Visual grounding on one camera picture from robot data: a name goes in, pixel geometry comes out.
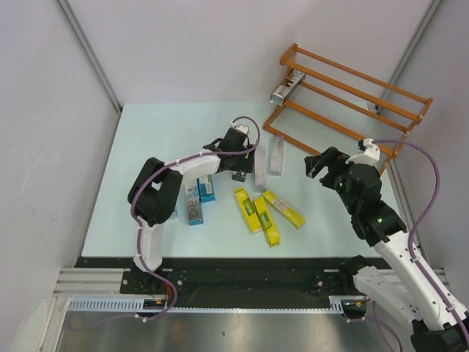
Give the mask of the silver black R&O charcoal box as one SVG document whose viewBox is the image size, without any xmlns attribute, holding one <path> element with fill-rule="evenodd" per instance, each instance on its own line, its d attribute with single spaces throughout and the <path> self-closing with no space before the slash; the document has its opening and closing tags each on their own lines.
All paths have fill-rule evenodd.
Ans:
<svg viewBox="0 0 469 352">
<path fill-rule="evenodd" d="M 304 81 L 306 74 L 300 70 L 292 70 L 291 73 L 277 86 L 270 96 L 270 102 L 283 106 L 287 98 L 297 86 Z"/>
</svg>

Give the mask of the blue toothpaste box with barcode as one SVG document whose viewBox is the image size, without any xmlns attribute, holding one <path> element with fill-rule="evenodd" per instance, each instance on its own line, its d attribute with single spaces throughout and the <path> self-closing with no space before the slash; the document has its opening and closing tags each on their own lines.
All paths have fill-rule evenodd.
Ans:
<svg viewBox="0 0 469 352">
<path fill-rule="evenodd" d="M 210 175 L 201 176 L 198 179 L 199 196 L 202 203 L 215 201 L 213 181 Z"/>
</svg>

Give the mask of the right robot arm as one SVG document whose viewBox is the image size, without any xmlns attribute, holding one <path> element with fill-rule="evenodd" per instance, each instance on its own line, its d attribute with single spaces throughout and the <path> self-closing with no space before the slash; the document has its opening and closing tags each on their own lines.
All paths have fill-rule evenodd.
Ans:
<svg viewBox="0 0 469 352">
<path fill-rule="evenodd" d="M 329 147 L 304 159 L 307 177 L 327 171 L 320 183 L 339 195 L 355 234 L 386 261 L 401 282 L 400 286 L 389 282 L 358 255 L 341 264 L 339 288 L 346 294 L 370 297 L 410 327 L 416 351 L 467 351 L 468 308 L 437 277 L 405 223 L 383 201 L 380 173 L 374 166 L 379 157 L 379 149 L 368 144 L 354 156 Z"/>
</svg>

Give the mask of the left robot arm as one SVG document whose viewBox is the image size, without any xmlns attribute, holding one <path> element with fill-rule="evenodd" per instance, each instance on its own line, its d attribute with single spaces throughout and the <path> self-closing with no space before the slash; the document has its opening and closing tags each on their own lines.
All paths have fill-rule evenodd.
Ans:
<svg viewBox="0 0 469 352">
<path fill-rule="evenodd" d="M 163 224 L 176 208 L 180 189 L 205 175 L 225 171 L 251 173 L 256 147 L 249 141 L 247 126 L 233 125 L 223 138 L 203 146 L 194 155 L 172 162 L 147 159 L 128 194 L 130 213 L 138 228 L 133 259 L 140 270 L 136 284 L 144 292 L 154 293 L 162 284 L 156 269 L 163 260 Z"/>
</svg>

